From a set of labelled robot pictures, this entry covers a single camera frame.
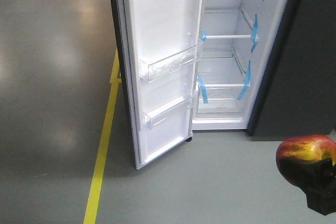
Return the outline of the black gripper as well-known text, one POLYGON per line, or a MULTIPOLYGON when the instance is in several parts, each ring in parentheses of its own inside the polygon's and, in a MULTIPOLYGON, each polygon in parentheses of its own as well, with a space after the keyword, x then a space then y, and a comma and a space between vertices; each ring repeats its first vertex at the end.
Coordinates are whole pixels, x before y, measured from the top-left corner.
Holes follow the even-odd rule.
POLYGON ((305 161, 291 157, 279 160, 280 174, 291 184, 309 188, 307 206, 326 216, 335 213, 335 165, 331 158, 305 161))

